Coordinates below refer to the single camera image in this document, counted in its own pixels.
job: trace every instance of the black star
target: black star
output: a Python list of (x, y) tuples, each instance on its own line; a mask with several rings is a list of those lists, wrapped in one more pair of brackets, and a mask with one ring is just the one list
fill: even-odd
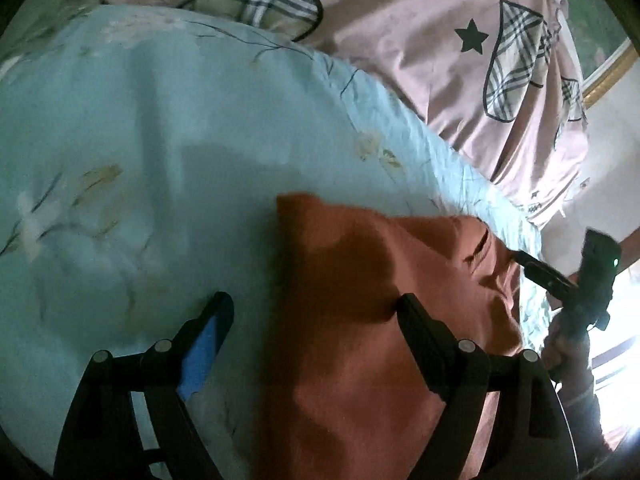
[(466, 28), (457, 28), (456, 34), (462, 40), (462, 50), (460, 52), (473, 49), (478, 54), (482, 54), (482, 42), (489, 37), (488, 34), (478, 30), (474, 20), (471, 20)]

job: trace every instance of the person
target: person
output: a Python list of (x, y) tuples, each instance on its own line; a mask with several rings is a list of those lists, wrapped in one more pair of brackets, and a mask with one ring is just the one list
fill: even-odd
[(561, 316), (555, 316), (540, 355), (547, 370), (559, 365), (558, 397), (574, 440), (581, 473), (595, 468), (611, 453), (600, 425), (600, 405), (595, 395), (595, 380), (590, 367), (589, 335), (578, 341), (560, 332)]

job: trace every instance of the silver screw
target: silver screw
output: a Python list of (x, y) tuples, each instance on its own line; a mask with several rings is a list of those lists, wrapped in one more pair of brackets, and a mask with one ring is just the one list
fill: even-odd
[(474, 343), (470, 339), (463, 339), (459, 341), (458, 348), (460, 348), (466, 354), (471, 354), (471, 352), (476, 351), (476, 343)]
[(94, 363), (103, 363), (108, 358), (109, 358), (109, 352), (107, 352), (106, 350), (98, 350), (92, 357), (92, 359), (94, 360)]
[(154, 345), (154, 349), (156, 350), (156, 352), (160, 353), (168, 352), (169, 350), (171, 350), (171, 341), (169, 341), (168, 339), (161, 339)]
[(522, 356), (530, 363), (535, 363), (538, 360), (538, 354), (528, 348), (522, 353)]

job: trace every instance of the orange pillow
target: orange pillow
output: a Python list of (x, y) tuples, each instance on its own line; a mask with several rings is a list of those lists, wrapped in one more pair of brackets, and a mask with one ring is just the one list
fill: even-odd
[[(457, 338), (520, 349), (517, 264), (476, 218), (386, 218), (278, 197), (287, 285), (270, 335), (260, 480), (405, 480), (444, 408), (393, 306), (414, 293)], [(478, 473), (495, 416), (488, 396), (464, 478)]]

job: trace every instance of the wall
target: wall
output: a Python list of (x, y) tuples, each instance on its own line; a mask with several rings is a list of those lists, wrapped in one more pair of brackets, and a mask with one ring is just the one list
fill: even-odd
[(547, 261), (567, 274), (577, 270), (587, 227), (622, 240), (640, 226), (640, 61), (587, 111), (590, 148), (577, 184), (542, 231)]

